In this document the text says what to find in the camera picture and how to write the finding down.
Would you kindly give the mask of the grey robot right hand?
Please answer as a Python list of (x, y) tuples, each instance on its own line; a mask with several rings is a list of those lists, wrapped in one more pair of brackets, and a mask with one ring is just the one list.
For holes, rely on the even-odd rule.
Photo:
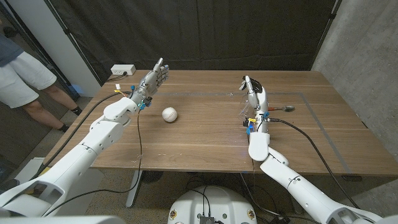
[(253, 131), (268, 133), (268, 100), (264, 87), (257, 80), (243, 76), (239, 90), (246, 92), (240, 103), (239, 118), (243, 121), (255, 119)]

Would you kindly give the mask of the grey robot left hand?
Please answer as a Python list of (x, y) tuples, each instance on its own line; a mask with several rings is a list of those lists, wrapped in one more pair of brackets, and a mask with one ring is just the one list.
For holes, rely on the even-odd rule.
[(153, 69), (141, 79), (138, 86), (133, 89), (130, 99), (135, 102), (135, 110), (143, 110), (151, 105), (152, 97), (161, 84), (169, 77), (169, 66), (162, 65), (163, 58), (160, 58)]

